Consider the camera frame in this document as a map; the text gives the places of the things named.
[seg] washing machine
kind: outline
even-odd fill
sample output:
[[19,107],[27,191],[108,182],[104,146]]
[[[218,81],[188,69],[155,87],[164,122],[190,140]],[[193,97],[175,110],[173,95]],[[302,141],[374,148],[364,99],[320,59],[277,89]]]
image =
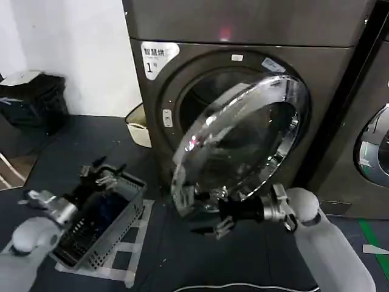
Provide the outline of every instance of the washing machine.
[[[123,0],[164,185],[171,183],[176,168],[173,154],[196,118],[224,92],[247,79],[260,80],[263,74],[291,76],[308,89],[308,95],[299,97],[306,106],[298,109],[303,118],[293,149],[272,175],[273,181],[290,185],[373,2]],[[278,106],[281,109],[274,110],[274,117],[282,119],[280,111],[288,106]],[[272,121],[271,111],[265,114],[267,122]]]
[[328,214],[389,219],[389,36],[384,38],[306,184]]

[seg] white wall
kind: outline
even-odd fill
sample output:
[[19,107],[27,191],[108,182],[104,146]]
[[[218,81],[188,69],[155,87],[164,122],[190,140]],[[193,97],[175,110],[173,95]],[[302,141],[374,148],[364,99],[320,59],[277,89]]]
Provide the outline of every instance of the white wall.
[[67,78],[72,114],[125,116],[141,102],[121,0],[11,5],[27,68]]
[[3,76],[27,67],[10,1],[0,0],[0,73]]

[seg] cable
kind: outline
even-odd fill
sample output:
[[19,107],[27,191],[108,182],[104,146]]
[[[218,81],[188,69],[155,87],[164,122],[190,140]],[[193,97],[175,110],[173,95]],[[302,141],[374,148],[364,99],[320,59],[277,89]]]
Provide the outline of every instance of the cable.
[[259,286],[259,285],[254,285],[254,284],[250,284],[250,283],[229,283],[229,284],[225,284],[225,285],[186,286],[186,287],[178,288],[178,289],[174,290],[173,292],[180,292],[180,291],[184,291],[184,290],[188,290],[188,289],[200,289],[200,288],[217,288],[218,289],[218,288],[227,288],[227,287],[231,287],[231,286],[248,286],[248,287],[253,287],[253,288],[257,288],[257,289],[279,289],[279,290],[288,291],[288,292],[316,292],[316,291],[320,290],[319,287],[316,287],[316,288],[309,290],[309,291],[302,291],[302,290],[294,290],[294,289],[278,287],[278,286]]

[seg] white container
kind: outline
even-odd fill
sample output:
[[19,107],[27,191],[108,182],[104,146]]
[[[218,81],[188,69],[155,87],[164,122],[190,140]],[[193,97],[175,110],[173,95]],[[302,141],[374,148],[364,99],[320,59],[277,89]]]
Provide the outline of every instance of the white container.
[[151,148],[151,141],[146,123],[146,114],[142,103],[126,116],[126,124],[129,133],[136,144]]

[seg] washing machine door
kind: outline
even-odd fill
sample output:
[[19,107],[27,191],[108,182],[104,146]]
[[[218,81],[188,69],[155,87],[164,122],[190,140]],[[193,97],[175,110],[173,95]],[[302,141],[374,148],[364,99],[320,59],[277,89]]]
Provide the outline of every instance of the washing machine door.
[[364,177],[389,187],[389,105],[385,105],[363,129],[355,157]]
[[217,213],[220,198],[242,201],[254,195],[298,140],[308,100],[301,80],[261,74],[209,105],[173,158],[171,193],[179,213]]

